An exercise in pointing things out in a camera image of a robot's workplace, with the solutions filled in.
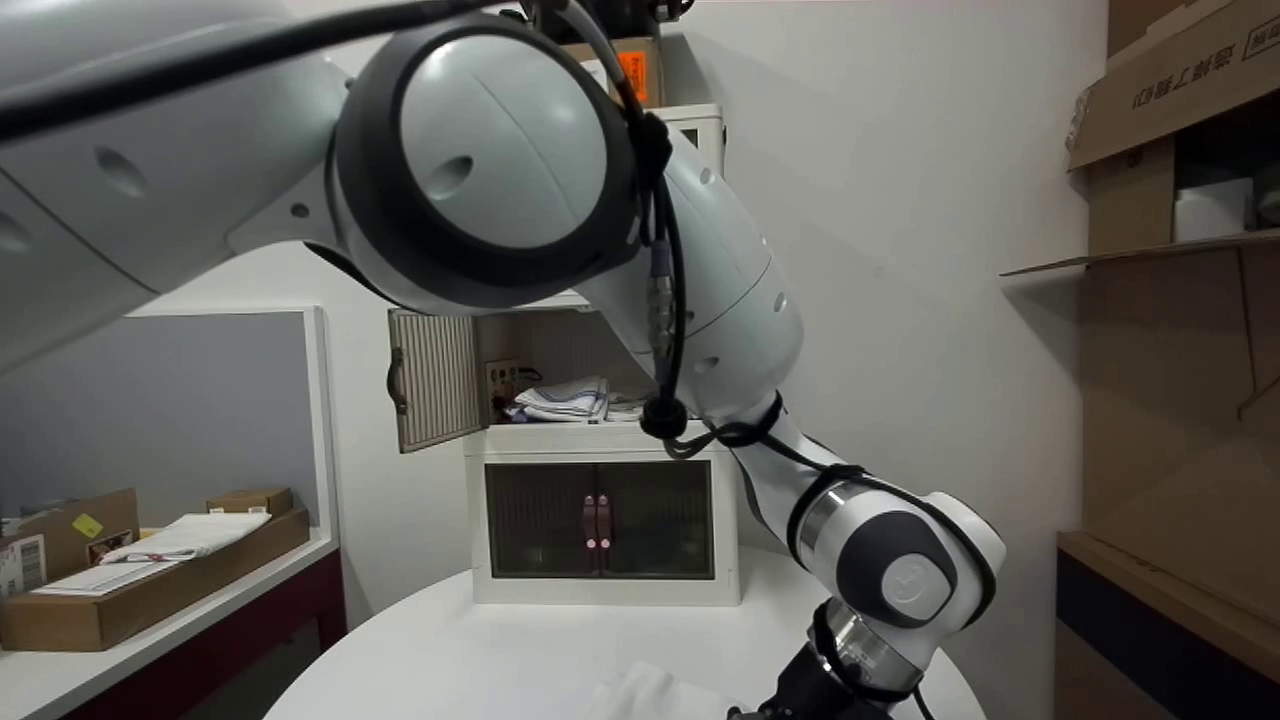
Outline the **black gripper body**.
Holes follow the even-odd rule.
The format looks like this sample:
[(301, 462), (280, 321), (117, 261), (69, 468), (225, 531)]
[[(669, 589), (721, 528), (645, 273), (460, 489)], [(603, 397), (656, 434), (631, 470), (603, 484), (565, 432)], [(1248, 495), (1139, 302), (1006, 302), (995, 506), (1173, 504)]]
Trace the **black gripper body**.
[(808, 640), (755, 707), (727, 707), (723, 720), (891, 720), (891, 707), (919, 687), (919, 668), (887, 644), (850, 640), (818, 648)]

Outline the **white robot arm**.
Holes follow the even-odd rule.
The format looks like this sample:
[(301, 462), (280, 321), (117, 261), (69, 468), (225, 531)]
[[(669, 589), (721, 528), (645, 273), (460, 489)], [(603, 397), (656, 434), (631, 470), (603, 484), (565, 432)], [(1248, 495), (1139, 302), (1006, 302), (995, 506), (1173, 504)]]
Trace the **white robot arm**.
[(579, 0), (0, 0), (0, 227), (0, 368), (285, 240), (406, 312), (579, 292), (656, 384), (646, 434), (727, 446), (827, 590), (727, 720), (887, 720), (995, 597), (982, 517), (789, 415), (759, 225)]

